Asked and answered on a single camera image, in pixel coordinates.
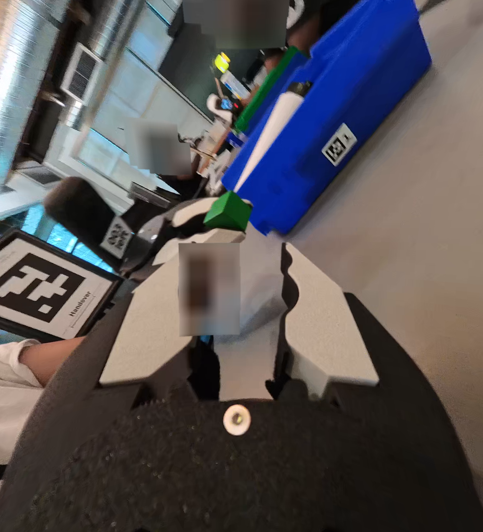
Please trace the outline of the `white vent grille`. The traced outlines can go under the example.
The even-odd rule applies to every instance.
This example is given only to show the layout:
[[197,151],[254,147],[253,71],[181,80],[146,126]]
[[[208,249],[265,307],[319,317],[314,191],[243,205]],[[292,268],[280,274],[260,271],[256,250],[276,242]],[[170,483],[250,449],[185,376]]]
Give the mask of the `white vent grille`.
[[60,90],[78,103],[86,105],[103,64],[90,49],[77,43],[65,70]]

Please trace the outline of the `silver ventilation duct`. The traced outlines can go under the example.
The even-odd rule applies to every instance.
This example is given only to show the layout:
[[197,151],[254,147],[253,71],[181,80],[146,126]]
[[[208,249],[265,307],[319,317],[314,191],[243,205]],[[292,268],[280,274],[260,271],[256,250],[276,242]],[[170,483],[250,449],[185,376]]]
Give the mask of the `silver ventilation duct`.
[[109,56],[132,4],[133,1],[99,1],[87,48],[102,61]]
[[0,1],[0,190],[52,56],[69,1]]

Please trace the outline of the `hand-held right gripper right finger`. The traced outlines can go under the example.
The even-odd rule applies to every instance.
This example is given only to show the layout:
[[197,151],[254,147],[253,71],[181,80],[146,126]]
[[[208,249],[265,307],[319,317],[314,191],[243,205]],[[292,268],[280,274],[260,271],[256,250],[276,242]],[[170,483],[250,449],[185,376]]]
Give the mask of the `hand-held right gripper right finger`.
[[333,383],[375,387],[379,376],[341,287],[291,243],[282,243],[280,317],[273,376],[265,385],[278,399],[286,383],[304,383],[321,399]]

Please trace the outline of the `black-framed marker sign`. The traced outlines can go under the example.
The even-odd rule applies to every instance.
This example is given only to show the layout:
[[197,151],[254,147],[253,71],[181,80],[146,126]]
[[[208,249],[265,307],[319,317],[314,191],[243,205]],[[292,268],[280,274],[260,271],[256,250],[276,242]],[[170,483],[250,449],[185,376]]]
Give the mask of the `black-framed marker sign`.
[[0,238],[0,329],[53,342],[84,336],[122,279],[12,228]]

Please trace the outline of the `green block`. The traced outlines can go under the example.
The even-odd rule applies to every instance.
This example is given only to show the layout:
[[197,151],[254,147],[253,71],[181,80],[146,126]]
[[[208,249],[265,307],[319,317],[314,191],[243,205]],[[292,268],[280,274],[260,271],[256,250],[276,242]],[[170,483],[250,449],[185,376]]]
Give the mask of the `green block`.
[[229,190],[218,197],[204,218],[204,225],[210,229],[226,229],[245,233],[253,205]]

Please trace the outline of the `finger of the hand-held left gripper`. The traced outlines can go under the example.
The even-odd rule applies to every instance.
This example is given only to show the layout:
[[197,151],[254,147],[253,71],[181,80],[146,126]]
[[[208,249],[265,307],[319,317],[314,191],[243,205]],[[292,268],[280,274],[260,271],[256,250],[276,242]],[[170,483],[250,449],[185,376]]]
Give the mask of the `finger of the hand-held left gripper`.
[[206,216],[218,198],[200,198],[178,209],[171,219],[171,226],[178,228],[195,217]]
[[195,234],[187,238],[172,238],[158,251],[151,265],[162,265],[178,254],[179,244],[202,243],[241,243],[245,233],[227,229],[212,229],[202,234]]

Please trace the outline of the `white blue container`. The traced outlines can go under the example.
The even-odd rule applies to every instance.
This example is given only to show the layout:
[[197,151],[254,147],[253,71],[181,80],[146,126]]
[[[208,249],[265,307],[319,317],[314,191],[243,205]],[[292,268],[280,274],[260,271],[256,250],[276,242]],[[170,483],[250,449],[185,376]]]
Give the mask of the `white blue container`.
[[231,92],[231,94],[239,100],[244,100],[250,96],[248,90],[243,83],[241,83],[230,70],[226,70],[220,77],[220,82]]

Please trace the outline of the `person's left forearm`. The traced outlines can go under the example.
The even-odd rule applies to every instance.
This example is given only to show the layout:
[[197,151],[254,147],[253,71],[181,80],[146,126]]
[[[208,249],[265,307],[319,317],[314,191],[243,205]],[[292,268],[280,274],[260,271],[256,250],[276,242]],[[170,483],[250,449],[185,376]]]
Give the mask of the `person's left forearm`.
[[83,342],[85,336],[26,346],[19,355],[19,363],[30,369],[38,383],[45,387],[62,363]]

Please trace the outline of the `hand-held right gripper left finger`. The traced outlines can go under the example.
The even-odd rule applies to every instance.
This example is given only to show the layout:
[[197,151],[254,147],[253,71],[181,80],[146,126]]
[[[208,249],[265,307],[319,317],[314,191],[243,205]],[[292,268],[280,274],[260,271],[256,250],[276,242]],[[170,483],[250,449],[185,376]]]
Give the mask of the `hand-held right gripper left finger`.
[[147,400],[167,399],[179,386],[190,396],[218,400],[218,357],[196,336],[180,335],[179,256],[175,254],[141,283],[100,375],[99,385],[145,389]]

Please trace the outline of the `white bottle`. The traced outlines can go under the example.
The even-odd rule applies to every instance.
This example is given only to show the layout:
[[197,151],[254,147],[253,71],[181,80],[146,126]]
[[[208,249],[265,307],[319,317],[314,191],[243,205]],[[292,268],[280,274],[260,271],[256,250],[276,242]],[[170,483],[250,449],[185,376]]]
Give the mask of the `white bottle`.
[[293,82],[288,86],[287,90],[278,97],[278,100],[275,103],[233,189],[235,193],[240,191],[247,178],[303,103],[305,96],[311,90],[312,86],[312,81],[304,81],[302,83]]

